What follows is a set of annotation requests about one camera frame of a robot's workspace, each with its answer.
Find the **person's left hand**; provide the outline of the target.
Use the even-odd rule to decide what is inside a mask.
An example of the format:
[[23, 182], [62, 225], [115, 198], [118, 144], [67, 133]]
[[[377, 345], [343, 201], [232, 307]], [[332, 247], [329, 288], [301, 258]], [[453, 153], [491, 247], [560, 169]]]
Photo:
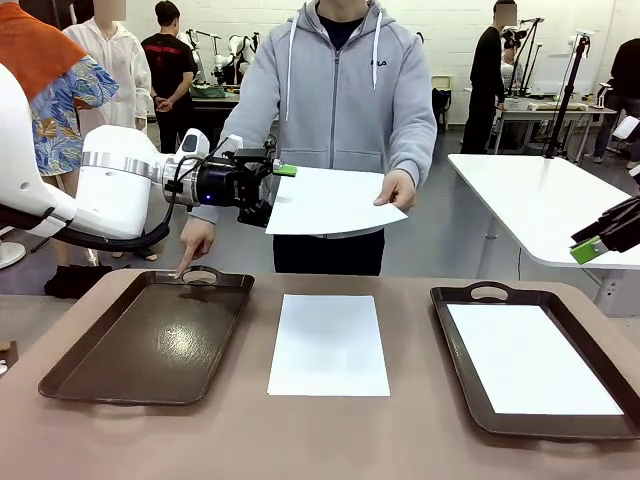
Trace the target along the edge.
[[391, 204], [408, 213], [415, 206], [415, 201], [416, 187], [411, 176], [403, 170], [393, 170], [384, 177], [380, 194], [374, 204]]

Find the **person's right hand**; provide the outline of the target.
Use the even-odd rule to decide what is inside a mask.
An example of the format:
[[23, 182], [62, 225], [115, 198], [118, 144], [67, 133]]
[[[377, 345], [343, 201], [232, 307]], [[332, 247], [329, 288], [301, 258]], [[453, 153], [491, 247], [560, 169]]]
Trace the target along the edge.
[[180, 240], [184, 244], [184, 254], [176, 269], [177, 277], [180, 277], [194, 260], [209, 253], [215, 240], [215, 225], [190, 216], [181, 232]]

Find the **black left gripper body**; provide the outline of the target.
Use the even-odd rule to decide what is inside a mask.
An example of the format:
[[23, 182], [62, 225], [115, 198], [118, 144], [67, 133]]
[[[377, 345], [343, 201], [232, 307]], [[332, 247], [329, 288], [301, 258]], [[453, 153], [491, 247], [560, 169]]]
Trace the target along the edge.
[[258, 162], [204, 163], [197, 173], [198, 203], [257, 210], [261, 204], [260, 168]]

